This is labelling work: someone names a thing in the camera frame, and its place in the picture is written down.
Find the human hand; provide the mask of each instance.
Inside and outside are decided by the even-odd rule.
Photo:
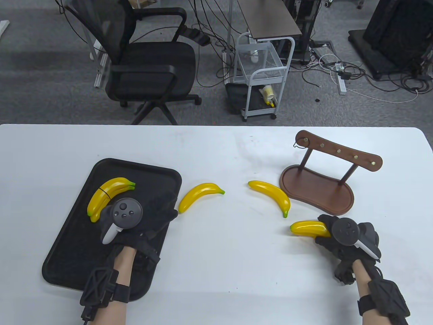
[[[132,247],[145,254],[155,264],[158,263],[159,256],[149,244],[149,240],[178,216],[178,212],[172,208],[176,200],[177,196],[173,192],[166,192],[149,200],[143,206],[140,222],[131,229],[119,232],[113,239],[112,256],[116,257],[123,247]]]
[[[356,260],[361,260],[364,263],[369,263],[370,265],[375,265],[376,260],[368,255],[361,248],[357,248],[353,245],[344,246],[338,242],[334,235],[332,234],[332,228],[334,223],[339,220],[337,216],[330,216],[322,214],[317,218],[319,221],[326,225],[326,228],[331,233],[331,237],[316,237],[316,244],[323,246],[328,251],[330,251],[336,258],[341,260],[341,263],[337,266],[334,276],[343,282],[344,284],[352,284],[355,279],[353,278],[352,265]],[[365,224],[359,224],[360,228],[364,228]],[[375,245],[379,244],[379,237],[377,233],[375,234]]]

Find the banana bunch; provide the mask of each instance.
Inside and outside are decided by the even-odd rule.
[[[190,190],[182,201],[179,204],[179,213],[184,213],[188,210],[188,208],[199,198],[208,195],[208,194],[222,194],[224,195],[225,191],[219,188],[217,184],[213,183],[203,183],[197,185],[192,190]]]
[[[298,221],[290,226],[290,231],[298,236],[331,237],[326,225],[320,221]]]
[[[101,210],[105,208],[116,195],[134,189],[135,183],[125,177],[116,177],[106,181],[96,190],[87,206],[87,215],[90,217],[90,221],[98,221]]]
[[[248,185],[255,191],[260,192],[274,199],[278,203],[281,211],[283,211],[283,217],[287,218],[290,211],[290,200],[289,197],[284,193],[281,188],[276,187],[272,184],[261,182],[261,181],[250,181]]]

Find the forearm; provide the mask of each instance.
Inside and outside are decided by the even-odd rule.
[[[116,283],[129,286],[131,281],[132,264],[136,250],[125,247],[114,261],[114,269],[119,271]],[[119,301],[112,301],[106,308],[98,310],[93,325],[125,325],[126,304]]]
[[[368,283],[371,281],[370,276],[360,260],[353,263],[353,272],[355,273],[356,284],[358,286],[359,297],[370,294]],[[381,316],[377,309],[366,311],[362,315],[362,325],[391,325],[388,317]]]

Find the wooden coat rack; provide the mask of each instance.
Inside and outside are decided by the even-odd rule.
[[[311,204],[331,215],[343,215],[353,206],[355,198],[346,181],[358,166],[376,172],[383,164],[380,156],[339,145],[306,130],[299,131],[295,141],[308,149],[300,165],[289,166],[283,171],[280,187],[288,197]],[[347,160],[353,165],[341,179],[319,174],[305,168],[313,150]]]

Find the chair armrest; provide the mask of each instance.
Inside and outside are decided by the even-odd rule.
[[[122,73],[169,73],[177,78],[176,68],[172,65],[111,65],[111,72]]]
[[[180,16],[182,17],[182,22],[179,25],[179,28],[177,29],[172,42],[176,42],[178,40],[179,34],[181,33],[181,30],[183,29],[183,26],[185,26],[185,23],[187,21],[187,12],[185,9],[180,7],[173,7],[173,8],[142,8],[142,9],[134,9],[133,10],[135,18],[137,20],[141,20],[144,17],[148,16]]]
[[[164,94],[159,100],[165,102],[175,85],[178,82],[178,76],[176,74],[176,68],[172,65],[112,65],[110,72],[114,75],[114,78],[119,80],[122,74],[130,73],[159,73],[159,74],[170,74],[172,78],[170,83],[167,85]]]

